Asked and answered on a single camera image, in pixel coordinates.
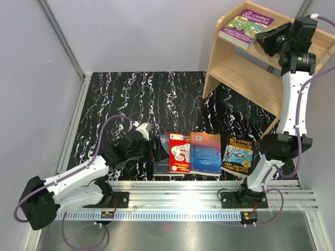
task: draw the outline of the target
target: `cartoon illustration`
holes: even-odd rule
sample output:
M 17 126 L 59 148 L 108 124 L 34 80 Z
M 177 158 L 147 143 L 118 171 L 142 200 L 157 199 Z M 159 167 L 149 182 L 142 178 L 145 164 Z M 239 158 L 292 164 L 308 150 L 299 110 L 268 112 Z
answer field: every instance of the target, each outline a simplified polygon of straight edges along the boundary
M 255 23 L 254 26 L 250 27 L 251 29 L 253 30 L 256 30 L 257 33 L 258 32 L 262 32 L 264 28 L 266 28 L 267 26 L 266 25 L 263 25 L 263 24 L 258 24 L 257 22 Z
M 174 155 L 176 161 L 184 161 L 189 163 L 189 149 L 190 144 L 186 143 L 185 145 L 176 145 L 171 148 L 171 153 Z
M 245 24 L 245 22 L 248 21 L 247 18 L 245 18 L 245 17 L 241 17 L 241 16 L 237 16 L 237 17 L 235 18 L 235 20 L 236 20 L 237 22 L 242 23 L 242 24 Z
M 229 28 L 232 28 L 232 29 L 240 29 L 241 28 L 241 24 L 240 23 L 238 23 L 238 24 L 236 24 L 236 25 L 233 25 L 233 24 L 228 24 L 228 27 Z
M 223 161 L 235 162 L 245 167 L 250 167 L 250 163 L 252 161 L 252 151 L 227 146 Z
M 251 38 L 254 38 L 255 35 L 257 34 L 256 31 L 254 30 L 249 30 L 248 32 L 245 33 L 247 36 L 251 37 Z

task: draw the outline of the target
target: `cable clip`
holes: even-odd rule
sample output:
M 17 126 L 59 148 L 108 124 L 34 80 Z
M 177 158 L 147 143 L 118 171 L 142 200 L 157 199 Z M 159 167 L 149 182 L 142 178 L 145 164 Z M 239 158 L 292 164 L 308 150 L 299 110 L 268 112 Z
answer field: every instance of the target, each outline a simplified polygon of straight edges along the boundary
M 140 123 L 139 123 L 138 121 L 135 121 L 135 122 L 133 123 L 133 125 L 134 125 L 134 127 L 138 127 L 138 126 L 140 125 Z
M 318 19 L 318 17 L 319 17 L 319 14 L 317 14 L 317 13 L 314 13 L 314 14 L 312 14 L 312 15 L 310 15 L 310 18 L 311 19 Z

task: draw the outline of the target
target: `shelf board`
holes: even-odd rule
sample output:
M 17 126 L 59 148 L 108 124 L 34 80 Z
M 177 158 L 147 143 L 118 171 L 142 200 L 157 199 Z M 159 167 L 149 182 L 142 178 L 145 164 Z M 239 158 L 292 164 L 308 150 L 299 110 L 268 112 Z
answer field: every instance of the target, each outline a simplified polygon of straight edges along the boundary
M 280 115 L 282 80 L 266 70 L 232 53 L 209 71 L 209 75 L 275 116 Z
M 222 37 L 220 37 L 219 35 L 217 35 L 217 37 L 221 40 L 223 40 L 224 42 L 227 42 L 227 43 L 230 43 L 232 45 L 234 45 L 233 43 L 227 41 L 226 39 L 223 39 Z M 261 46 L 256 42 L 254 41 L 251 45 L 249 45 L 248 49 L 247 50 L 243 50 L 245 51 L 246 53 L 254 56 L 255 58 L 271 65 L 272 67 L 278 69 L 278 70 L 282 70 L 282 67 L 278 64 L 278 61 L 279 61 L 279 54 L 275 54 L 273 55 L 272 57 L 268 56 L 267 54 L 265 54 L 265 52 L 263 51 L 263 49 L 261 48 Z M 321 46 L 318 46 L 317 44 L 315 43 L 312 43 L 310 49 L 309 49 L 309 52 L 310 53 L 314 53 L 317 58 L 316 58 L 316 65 L 318 65 L 321 61 L 321 59 L 327 55 L 328 53 L 328 50 L 321 47 Z

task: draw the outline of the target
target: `red book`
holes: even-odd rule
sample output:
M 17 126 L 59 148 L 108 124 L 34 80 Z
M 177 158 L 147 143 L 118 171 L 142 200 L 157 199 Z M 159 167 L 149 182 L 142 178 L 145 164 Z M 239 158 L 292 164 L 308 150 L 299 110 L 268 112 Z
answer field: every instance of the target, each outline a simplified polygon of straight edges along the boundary
M 188 134 L 169 133 L 170 173 L 189 173 L 189 149 Z

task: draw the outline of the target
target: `white wall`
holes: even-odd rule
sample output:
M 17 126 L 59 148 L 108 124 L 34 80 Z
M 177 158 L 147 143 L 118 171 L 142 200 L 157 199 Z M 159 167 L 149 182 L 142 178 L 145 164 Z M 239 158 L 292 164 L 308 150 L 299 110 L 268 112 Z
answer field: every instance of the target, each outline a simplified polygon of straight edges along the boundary
M 2 0 L 0 34 L 0 249 L 17 251 L 30 226 L 13 209 L 52 174 L 80 80 L 37 1 Z
M 333 0 L 316 0 L 309 13 L 319 13 L 335 21 Z M 335 28 L 319 21 L 318 28 L 335 34 Z M 322 68 L 324 71 L 335 65 L 335 55 Z M 302 184 L 312 189 L 318 203 L 322 221 L 327 230 L 332 248 L 335 250 L 335 218 L 333 216 L 335 198 L 335 72 L 314 81 L 309 90 L 306 126 L 308 137 L 313 138 L 313 146 L 303 154 L 299 171 Z
M 48 0 L 84 72 L 206 71 L 217 20 L 240 0 Z M 303 0 L 256 0 L 294 17 Z

